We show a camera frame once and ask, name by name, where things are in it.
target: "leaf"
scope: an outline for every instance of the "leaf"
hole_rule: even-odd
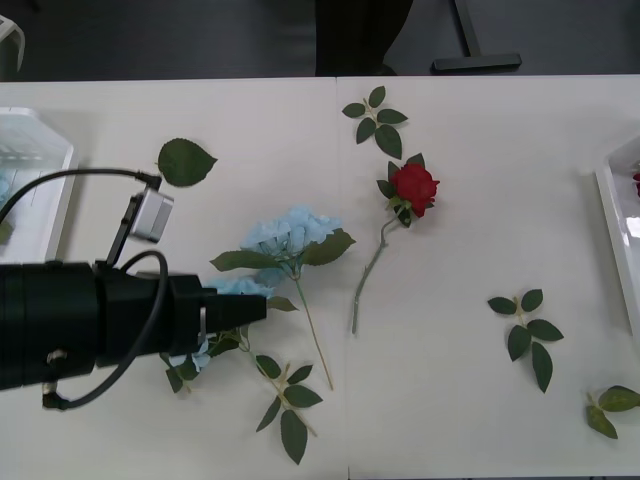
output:
[[[267,308],[282,310],[283,312],[293,312],[294,310],[297,310],[295,305],[291,303],[288,298],[284,297],[271,297],[267,300]]]
[[[174,187],[201,182],[216,162],[200,145],[184,138],[165,143],[158,155],[158,169]]]
[[[360,145],[376,131],[376,122],[367,117],[363,119],[356,130],[356,143]]]
[[[312,368],[313,368],[313,365],[305,365],[304,367],[300,367],[298,370],[293,372],[293,375],[291,375],[287,379],[287,383],[289,385],[295,385],[296,383],[300,383],[303,380],[306,380],[306,378],[311,373]]]
[[[191,381],[199,375],[198,371],[196,370],[196,366],[193,363],[191,355],[187,355],[187,359],[182,365],[178,365],[174,368],[178,376],[180,376],[180,378],[182,378],[183,380]]]
[[[509,333],[509,339],[507,340],[507,349],[509,350],[509,356],[511,361],[515,362],[519,359],[531,345],[531,334],[526,328],[516,325],[511,329]]]
[[[169,383],[171,384],[171,390],[173,390],[173,393],[178,393],[180,390],[182,390],[184,383],[176,373],[175,369],[168,368],[165,373],[167,374],[167,378],[169,379]]]
[[[398,216],[398,220],[400,220],[400,223],[402,223],[402,225],[404,225],[405,227],[409,228],[411,226],[411,212],[409,210],[403,210],[400,215],[398,215],[398,212],[400,211],[402,207],[393,207],[393,211],[396,212],[396,215]]]
[[[536,319],[527,323],[527,330],[529,333],[540,340],[546,340],[547,342],[556,342],[562,340],[564,335],[562,332],[554,327],[550,322],[546,320]]]
[[[334,230],[331,235],[327,235],[324,242],[312,242],[300,257],[300,261],[303,265],[313,265],[316,267],[326,265],[340,258],[354,243],[356,243],[356,241],[351,238],[351,235],[341,228],[338,228]]]
[[[409,120],[405,115],[398,112],[397,110],[393,110],[392,108],[385,108],[384,110],[380,110],[378,112],[378,122],[380,123],[402,123],[405,120]]]
[[[248,250],[221,253],[211,260],[211,264],[221,272],[228,272],[236,268],[280,268],[280,264],[269,255]]]
[[[207,350],[207,355],[209,355],[210,357],[217,357],[218,355],[222,355],[223,353],[228,352],[230,350],[235,350],[239,346],[240,344],[238,343],[237,340],[234,340],[233,338],[225,337],[222,340],[214,343],[213,346],[210,346],[209,349]]]
[[[424,157],[422,156],[421,153],[419,153],[417,155],[414,155],[413,157],[409,158],[406,163],[407,164],[409,164],[409,163],[417,163],[422,168],[426,168],[425,167],[425,163],[424,163]]]
[[[391,178],[393,178],[393,176],[398,170],[400,170],[400,167],[398,167],[395,163],[389,160],[389,163],[387,165],[387,180],[389,180],[389,182],[391,182]]]
[[[293,410],[286,410],[280,417],[280,437],[289,458],[300,465],[307,448],[307,427]]]
[[[512,300],[504,297],[494,297],[487,302],[491,310],[500,315],[514,315],[516,313],[516,304]]]
[[[402,158],[402,140],[400,134],[391,125],[380,125],[376,130],[376,143],[387,155],[400,160]]]
[[[0,223],[0,245],[4,245],[9,241],[9,237],[13,233],[13,225],[7,220]]]
[[[387,90],[384,86],[376,87],[369,95],[369,106],[372,108],[378,108],[384,101],[384,97],[387,95]]]
[[[520,306],[522,309],[529,313],[533,312],[536,308],[540,306],[542,303],[542,290],[529,290],[522,297],[522,301],[520,302]]]
[[[342,110],[342,113],[344,113],[349,118],[361,117],[362,115],[364,115],[364,112],[364,105],[362,105],[361,103],[350,103]]]
[[[256,362],[258,362],[258,365],[260,365],[260,368],[262,368],[262,370],[258,368],[258,371],[260,373],[264,371],[264,373],[266,373],[267,376],[272,380],[275,380],[276,378],[278,378],[282,373],[282,370],[280,370],[280,366],[278,365],[278,362],[276,362],[273,358],[269,357],[268,355],[258,355],[256,357]]]
[[[640,395],[627,388],[611,387],[600,396],[598,403],[606,412],[626,412],[638,406]]]
[[[273,400],[273,403],[267,409],[267,413],[265,413],[264,417],[262,417],[260,425],[258,425],[258,428],[256,428],[256,432],[267,428],[271,424],[271,422],[273,422],[273,420],[276,418],[276,415],[278,415],[278,412],[280,411],[281,405],[282,402],[280,401],[280,397],[276,397]]]
[[[540,345],[538,342],[531,344],[531,353],[533,361],[533,371],[536,372],[536,380],[538,380],[538,386],[540,390],[547,393],[549,382],[551,381],[551,375],[553,374],[553,362],[549,356],[547,349]]]
[[[309,408],[322,402],[322,398],[303,385],[291,385],[284,390],[284,398],[296,408]]]
[[[393,198],[396,195],[396,187],[386,180],[378,180],[378,188],[380,192],[387,198]]]
[[[618,439],[616,427],[613,426],[613,424],[604,415],[604,412],[598,407],[587,407],[587,424],[605,437],[613,438],[614,440]]]

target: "red rose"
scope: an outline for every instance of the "red rose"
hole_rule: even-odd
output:
[[[424,216],[427,205],[435,201],[436,189],[440,182],[434,180],[424,167],[417,163],[407,163],[391,177],[398,196],[411,202],[411,208],[418,217]]]

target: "white tray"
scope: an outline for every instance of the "white tray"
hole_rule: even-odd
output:
[[[73,145],[28,108],[0,107],[0,169],[13,194],[42,175],[77,166]],[[55,258],[73,188],[73,177],[29,192],[9,214],[14,231],[0,246],[0,261],[41,262]]]
[[[640,137],[613,152],[596,171],[633,335],[640,339]]]

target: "black cable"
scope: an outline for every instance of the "black cable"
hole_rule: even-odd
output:
[[[144,172],[134,172],[133,170],[126,170],[123,168],[76,168],[73,170],[62,170],[60,172],[50,173],[43,177],[36,178],[32,182],[27,183],[24,187],[14,193],[7,203],[0,209],[0,223],[5,219],[9,211],[14,207],[18,201],[24,197],[29,190],[41,185],[49,180],[54,180],[60,177],[68,177],[73,175],[120,175],[125,177],[132,177],[136,180],[146,183],[150,188],[158,190],[162,177],[159,175],[150,175]]]
[[[156,250],[146,250],[144,252],[139,253],[135,257],[128,260],[122,267],[121,270],[127,271],[134,264],[138,263],[143,258],[147,257],[156,257],[158,259],[158,263],[160,264],[160,280],[158,281],[158,290],[156,292],[156,298],[153,301],[153,307],[151,308],[151,313],[149,314],[149,318],[145,322],[142,330],[138,334],[138,338],[133,342],[131,349],[125,356],[125,358],[120,362],[120,364],[116,367],[116,369],[109,375],[104,382],[98,385],[96,388],[91,390],[85,396],[77,398],[75,400],[66,400],[59,395],[55,394],[55,399],[48,399],[48,407],[56,408],[58,410],[69,410],[72,408],[82,407],[89,402],[94,401],[104,392],[109,390],[116,383],[122,374],[129,368],[129,366],[133,363],[135,358],[140,353],[143,345],[147,342],[153,327],[160,316],[160,309],[162,308],[162,302],[165,297],[165,293],[167,291],[167,285],[169,283],[169,267],[167,266],[167,259],[162,255],[162,253]]]

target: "white plastic basket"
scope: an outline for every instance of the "white plastic basket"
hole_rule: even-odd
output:
[[[0,169],[13,194],[28,182],[77,166],[73,145],[28,108],[0,107]],[[73,177],[44,183],[23,197],[9,214],[14,231],[0,246],[2,262],[42,262],[55,258]]]

